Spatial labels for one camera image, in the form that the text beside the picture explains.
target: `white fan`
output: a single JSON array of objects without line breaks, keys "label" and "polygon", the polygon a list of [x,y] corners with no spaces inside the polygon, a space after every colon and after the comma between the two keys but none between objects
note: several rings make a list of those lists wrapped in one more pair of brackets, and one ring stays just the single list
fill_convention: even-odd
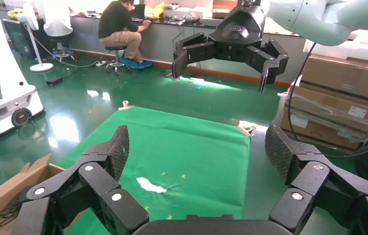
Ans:
[{"label": "white fan", "polygon": [[28,33],[30,34],[31,42],[33,43],[34,51],[36,52],[37,61],[39,62],[37,65],[33,65],[30,67],[30,70],[33,72],[43,72],[50,70],[54,67],[53,64],[43,63],[39,54],[39,50],[37,49],[36,40],[34,39],[33,32],[31,30],[39,30],[39,23],[37,22],[36,14],[34,13],[33,7],[26,3],[23,5],[25,17],[28,21],[28,25],[26,24]]}]

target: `black shirt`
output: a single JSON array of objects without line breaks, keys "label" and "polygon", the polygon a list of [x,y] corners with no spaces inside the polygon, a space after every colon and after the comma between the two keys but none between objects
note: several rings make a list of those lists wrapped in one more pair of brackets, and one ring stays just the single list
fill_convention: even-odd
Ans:
[{"label": "black shirt", "polygon": [[131,13],[122,5],[120,0],[111,2],[103,11],[99,21],[99,39],[111,36],[127,28],[137,32],[138,26],[132,21]]}]

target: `stool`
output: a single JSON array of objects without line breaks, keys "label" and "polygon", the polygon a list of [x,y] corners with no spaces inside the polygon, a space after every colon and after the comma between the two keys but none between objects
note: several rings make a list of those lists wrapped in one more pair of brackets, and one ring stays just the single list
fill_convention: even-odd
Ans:
[{"label": "stool", "polygon": [[119,76],[120,73],[118,72],[118,67],[126,67],[128,69],[128,72],[131,73],[132,70],[129,66],[119,62],[119,52],[121,50],[126,50],[126,47],[105,47],[105,49],[108,50],[109,53],[111,53],[111,51],[115,52],[115,59],[108,62],[108,65],[106,66],[107,73],[110,73],[111,69],[113,68],[115,70],[116,75]]},{"label": "stool", "polygon": [[62,60],[67,57],[70,57],[73,62],[77,63],[77,58],[74,56],[74,53],[66,47],[67,45],[69,45],[72,36],[73,33],[61,37],[48,37],[52,45],[57,44],[57,46],[53,49],[53,59],[59,61],[60,64],[63,64]]}]

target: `white cloth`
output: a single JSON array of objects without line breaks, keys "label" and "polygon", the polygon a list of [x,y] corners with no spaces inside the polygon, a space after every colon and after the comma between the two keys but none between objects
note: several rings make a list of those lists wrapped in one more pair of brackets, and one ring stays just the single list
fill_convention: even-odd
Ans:
[{"label": "white cloth", "polygon": [[73,32],[69,5],[64,0],[43,0],[46,24],[44,31],[51,37],[62,37]]}]

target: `green cloth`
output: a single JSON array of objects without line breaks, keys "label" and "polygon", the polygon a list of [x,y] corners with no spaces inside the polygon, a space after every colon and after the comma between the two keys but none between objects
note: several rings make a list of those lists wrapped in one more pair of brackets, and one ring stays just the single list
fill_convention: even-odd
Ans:
[{"label": "green cloth", "polygon": [[[243,216],[250,139],[237,127],[144,108],[118,111],[64,157],[72,166],[92,144],[107,141],[119,125],[127,125],[130,156],[120,183],[151,220],[199,216]],[[167,189],[144,190],[138,177]],[[88,211],[68,234],[106,234]]]}]

